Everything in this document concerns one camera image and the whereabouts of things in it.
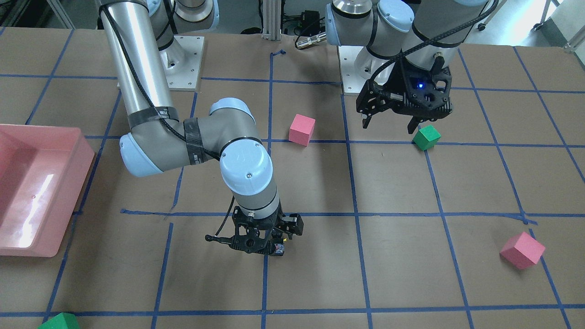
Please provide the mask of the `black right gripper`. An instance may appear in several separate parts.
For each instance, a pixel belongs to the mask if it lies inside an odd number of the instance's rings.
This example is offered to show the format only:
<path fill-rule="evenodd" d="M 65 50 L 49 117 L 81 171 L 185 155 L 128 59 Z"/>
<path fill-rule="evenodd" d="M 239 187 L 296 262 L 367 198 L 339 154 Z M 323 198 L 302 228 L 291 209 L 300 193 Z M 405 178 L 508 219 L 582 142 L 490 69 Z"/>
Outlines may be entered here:
<path fill-rule="evenodd" d="M 243 211 L 242 208 L 236 206 L 232 215 L 235 233 L 229 239 L 229 247 L 248 254 L 274 254 L 276 244 L 271 239 L 273 235 L 282 236 L 277 225 L 283 216 L 281 206 L 274 214 L 264 219 L 256 219 L 252 212 Z"/>

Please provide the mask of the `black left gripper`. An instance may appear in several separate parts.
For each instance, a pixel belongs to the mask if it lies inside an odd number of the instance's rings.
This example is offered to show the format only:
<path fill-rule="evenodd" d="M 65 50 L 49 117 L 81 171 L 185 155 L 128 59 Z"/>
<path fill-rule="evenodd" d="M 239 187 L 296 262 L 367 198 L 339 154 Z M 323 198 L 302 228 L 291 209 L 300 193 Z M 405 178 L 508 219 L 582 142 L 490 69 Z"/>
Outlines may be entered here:
<path fill-rule="evenodd" d="M 422 69 L 406 59 L 401 59 L 394 63 L 386 82 L 378 83 L 374 77 L 366 80 L 356 100 L 356 112 L 362 117 L 363 129 L 368 129 L 375 114 L 392 110 L 397 114 L 411 117 L 408 133 L 414 133 L 423 121 L 423 118 L 412 116 L 414 106 L 408 96 L 408 91 L 411 90 L 408 72 L 414 67 Z"/>

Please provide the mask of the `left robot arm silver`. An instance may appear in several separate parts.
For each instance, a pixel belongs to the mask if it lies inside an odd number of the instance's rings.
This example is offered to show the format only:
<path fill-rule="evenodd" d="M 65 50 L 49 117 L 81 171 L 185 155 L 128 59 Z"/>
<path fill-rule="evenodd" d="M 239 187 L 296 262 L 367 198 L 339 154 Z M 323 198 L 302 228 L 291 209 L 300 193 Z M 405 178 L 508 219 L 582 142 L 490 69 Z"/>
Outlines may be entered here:
<path fill-rule="evenodd" d="M 367 128 L 391 110 L 407 115 L 408 133 L 451 115 L 449 64 L 472 27 L 497 0 L 333 0 L 324 17 L 327 40 L 359 46 L 355 68 L 365 79 L 356 111 Z"/>

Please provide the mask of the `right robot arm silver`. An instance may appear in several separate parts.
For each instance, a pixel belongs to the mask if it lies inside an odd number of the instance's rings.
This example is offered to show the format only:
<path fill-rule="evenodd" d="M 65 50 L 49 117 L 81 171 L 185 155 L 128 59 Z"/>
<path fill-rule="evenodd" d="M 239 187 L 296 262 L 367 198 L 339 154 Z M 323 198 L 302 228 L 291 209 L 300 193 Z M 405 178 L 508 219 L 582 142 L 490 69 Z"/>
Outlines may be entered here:
<path fill-rule="evenodd" d="M 287 222 L 272 160 L 249 107 L 223 98 L 209 115 L 182 121 L 167 75 L 186 71 L 174 37 L 218 21 L 213 0 L 97 0 L 101 26 L 117 67 L 130 133 L 120 140 L 126 168 L 137 177 L 217 160 L 237 206 L 232 237 L 206 236 L 246 253 L 282 255 Z"/>

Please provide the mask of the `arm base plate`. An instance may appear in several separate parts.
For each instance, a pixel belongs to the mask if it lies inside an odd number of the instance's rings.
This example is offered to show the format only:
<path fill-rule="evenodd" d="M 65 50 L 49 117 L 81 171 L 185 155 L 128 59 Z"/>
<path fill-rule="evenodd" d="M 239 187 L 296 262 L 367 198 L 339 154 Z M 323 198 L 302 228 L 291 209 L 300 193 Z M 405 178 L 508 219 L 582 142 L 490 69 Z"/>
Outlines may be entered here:
<path fill-rule="evenodd" d="M 338 47 L 339 67 L 342 75 L 343 94 L 356 96 L 364 83 L 381 65 L 401 50 L 399 44 L 375 43 L 366 45 L 343 44 Z"/>
<path fill-rule="evenodd" d="M 148 106 L 134 77 L 140 79 L 153 104 L 169 101 L 168 91 L 196 91 L 203 55 L 203 36 L 173 36 L 170 45 L 158 50 L 152 32 L 107 31 L 117 72 L 118 88 L 131 111 Z"/>

